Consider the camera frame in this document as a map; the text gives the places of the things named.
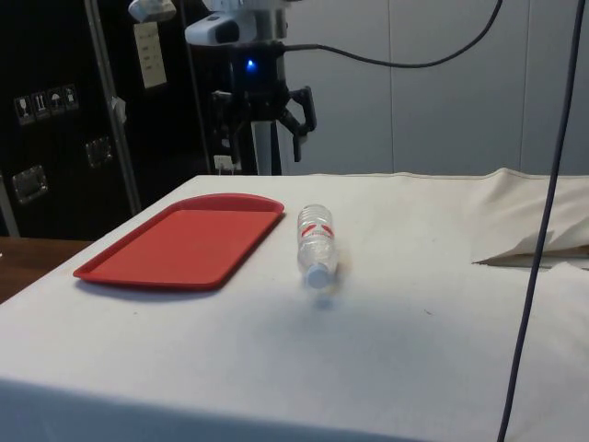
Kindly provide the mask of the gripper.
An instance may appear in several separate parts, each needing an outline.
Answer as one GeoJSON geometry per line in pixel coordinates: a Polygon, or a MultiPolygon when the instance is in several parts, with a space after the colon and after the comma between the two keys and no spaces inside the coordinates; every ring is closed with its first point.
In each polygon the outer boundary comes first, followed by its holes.
{"type": "Polygon", "coordinates": [[[219,150],[233,161],[252,160],[251,127],[239,103],[284,104],[279,123],[291,134],[294,161],[302,158],[301,146],[309,133],[317,128],[317,115],[310,87],[289,91],[286,85],[283,56],[285,45],[280,41],[253,42],[229,48],[231,92],[212,93],[213,136],[219,150]],[[304,114],[299,122],[287,109],[293,101],[304,114]]]}

